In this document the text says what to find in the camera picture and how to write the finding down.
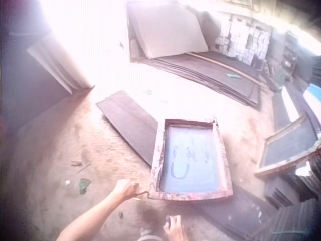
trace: small debris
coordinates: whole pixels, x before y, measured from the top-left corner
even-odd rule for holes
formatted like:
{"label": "small debris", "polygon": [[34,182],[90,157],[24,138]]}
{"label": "small debris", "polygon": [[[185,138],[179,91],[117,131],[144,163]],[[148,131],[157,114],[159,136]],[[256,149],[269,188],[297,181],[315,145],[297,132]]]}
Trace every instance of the small debris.
{"label": "small debris", "polygon": [[82,166],[82,162],[81,161],[71,161],[70,165],[73,167],[80,167],[80,166]]}
{"label": "small debris", "polygon": [[124,218],[124,214],[123,214],[122,212],[119,212],[119,213],[118,213],[118,217],[119,217],[120,219],[123,219],[123,218]]}
{"label": "small debris", "polygon": [[237,75],[237,74],[226,74],[227,76],[229,76],[230,78],[234,78],[234,79],[241,79],[242,77]]}
{"label": "small debris", "polygon": [[89,186],[90,183],[91,181],[89,179],[86,179],[86,178],[80,179],[79,193],[84,195],[87,192],[87,187]]}
{"label": "small debris", "polygon": [[88,163],[86,166],[84,166],[82,169],[80,169],[77,173],[80,173],[81,171],[85,170],[90,165],[91,165],[91,163]]}

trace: human arm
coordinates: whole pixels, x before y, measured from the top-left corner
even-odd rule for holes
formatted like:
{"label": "human arm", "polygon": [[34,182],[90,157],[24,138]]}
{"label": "human arm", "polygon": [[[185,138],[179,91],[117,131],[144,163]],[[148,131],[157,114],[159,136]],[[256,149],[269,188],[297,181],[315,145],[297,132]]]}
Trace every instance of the human arm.
{"label": "human arm", "polygon": [[188,241],[185,229],[181,222],[181,216],[170,216],[164,226],[164,231],[169,241]]}
{"label": "human arm", "polygon": [[69,224],[60,233],[57,241],[91,240],[122,202],[145,192],[140,189],[137,182],[129,179],[118,180],[114,190],[104,200]]}

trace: wooden stick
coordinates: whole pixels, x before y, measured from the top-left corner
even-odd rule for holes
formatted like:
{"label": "wooden stick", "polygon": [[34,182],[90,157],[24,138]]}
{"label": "wooden stick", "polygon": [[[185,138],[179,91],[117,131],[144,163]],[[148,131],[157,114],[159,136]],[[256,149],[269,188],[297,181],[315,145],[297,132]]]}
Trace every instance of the wooden stick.
{"label": "wooden stick", "polygon": [[229,70],[231,70],[231,71],[233,71],[233,72],[235,72],[235,73],[238,73],[239,75],[242,75],[242,76],[245,77],[245,78],[248,78],[249,80],[253,81],[254,83],[260,85],[262,88],[267,89],[267,86],[264,85],[263,83],[257,81],[256,79],[252,78],[251,76],[249,76],[249,75],[247,75],[247,74],[245,74],[245,73],[243,73],[243,72],[241,72],[241,71],[239,71],[239,70],[237,70],[237,69],[234,69],[234,68],[231,67],[231,66],[228,66],[228,65],[223,64],[223,63],[221,63],[221,62],[218,62],[218,61],[215,61],[215,60],[213,60],[213,59],[209,59],[209,58],[206,58],[206,57],[197,55],[197,54],[193,54],[193,53],[186,53],[186,54],[191,55],[191,56],[194,56],[194,57],[197,57],[197,58],[200,58],[200,59],[204,59],[204,60],[206,60],[206,61],[212,62],[212,63],[217,64],[217,65],[220,65],[220,66],[222,66],[222,67],[224,67],[224,68],[226,68],[226,69],[229,69]]}

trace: green debris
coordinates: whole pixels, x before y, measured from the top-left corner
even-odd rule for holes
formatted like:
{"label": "green debris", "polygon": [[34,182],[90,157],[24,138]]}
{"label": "green debris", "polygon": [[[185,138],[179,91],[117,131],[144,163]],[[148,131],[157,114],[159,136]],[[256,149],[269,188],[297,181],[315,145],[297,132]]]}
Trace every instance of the green debris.
{"label": "green debris", "polygon": [[234,78],[234,79],[241,79],[242,77],[237,75],[237,74],[226,74],[227,76],[229,76],[230,78]]}
{"label": "green debris", "polygon": [[79,182],[79,193],[84,195],[86,193],[87,187],[89,186],[90,183],[91,183],[91,181],[89,179],[86,179],[86,178],[80,179],[80,182]]}

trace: red painted frame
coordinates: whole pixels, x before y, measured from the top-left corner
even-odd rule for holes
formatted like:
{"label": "red painted frame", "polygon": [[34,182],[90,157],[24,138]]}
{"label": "red painted frame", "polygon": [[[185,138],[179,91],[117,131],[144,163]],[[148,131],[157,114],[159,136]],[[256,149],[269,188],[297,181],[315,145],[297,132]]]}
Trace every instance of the red painted frame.
{"label": "red painted frame", "polygon": [[[162,176],[163,165],[165,161],[165,143],[166,143],[166,128],[169,125],[186,126],[190,128],[208,127],[212,129],[213,140],[216,144],[216,151],[218,154],[218,170],[220,177],[220,188],[215,192],[202,192],[202,193],[166,193],[162,192],[159,188],[159,183]],[[173,200],[173,201],[194,201],[226,198],[233,195],[232,181],[230,176],[229,164],[226,159],[226,152],[222,136],[220,134],[218,123],[216,120],[212,121],[196,121],[186,119],[165,119],[158,123],[155,152],[151,167],[151,177],[149,185],[150,199]]]}

